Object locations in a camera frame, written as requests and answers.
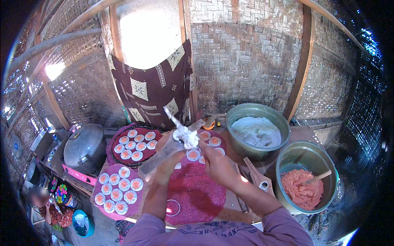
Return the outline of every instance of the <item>wooden table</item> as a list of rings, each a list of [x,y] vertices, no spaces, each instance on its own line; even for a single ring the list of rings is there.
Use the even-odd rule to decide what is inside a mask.
[[[246,172],[249,173],[249,169],[246,167],[245,163],[243,162],[243,156],[240,156],[235,149],[231,146],[230,144],[230,139],[229,139],[229,132],[226,129],[222,128],[215,128],[216,131],[219,131],[219,134],[224,138],[226,141],[227,145],[227,156],[231,158],[233,161],[237,162],[240,167]],[[314,141],[314,132],[308,127],[308,126],[296,126],[296,127],[291,127],[291,135],[290,135],[290,140],[289,144],[292,142],[295,142],[297,140],[309,140],[309,141]],[[277,150],[275,152],[272,152],[267,156],[267,158],[263,161],[258,161],[258,162],[253,162],[253,164],[256,166],[257,170],[265,174],[266,171],[269,169],[269,167],[275,166],[274,164],[276,163],[276,159],[279,155],[280,150]],[[106,161],[101,168],[99,176],[109,167],[108,162]],[[140,203],[138,212],[134,214],[132,217],[127,218],[126,220],[131,221],[131,222],[136,222],[137,219],[141,216],[142,212],[142,207],[144,205],[144,201],[146,198],[146,195],[148,194],[149,187],[151,186],[151,181],[150,182],[145,182],[144,183],[144,192],[142,196],[142,201]],[[95,198],[94,198],[94,189],[91,193],[90,196],[90,202],[95,204]],[[245,223],[256,223],[260,222],[261,218],[259,218],[255,213],[250,212],[250,213],[242,213],[241,212],[241,207],[238,203],[237,197],[235,196],[234,193],[231,191],[227,190],[226,191],[226,202],[224,204],[223,210],[213,219],[213,221],[219,221],[219,220],[233,220],[233,221],[241,221]],[[177,228],[178,225],[171,225],[170,223],[166,222],[166,228],[169,229],[175,229]]]

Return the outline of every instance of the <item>blue container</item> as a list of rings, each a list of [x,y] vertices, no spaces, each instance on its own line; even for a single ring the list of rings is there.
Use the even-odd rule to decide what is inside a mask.
[[[75,220],[76,215],[83,215],[88,220],[89,228],[87,228],[86,235],[81,235],[80,232],[76,229],[76,226],[78,225]],[[80,209],[76,210],[74,212],[74,214],[72,215],[72,226],[74,227],[76,233],[81,237],[89,237],[89,236],[93,235],[93,233],[95,232],[95,224],[93,223],[92,219],[85,212],[83,212]]]

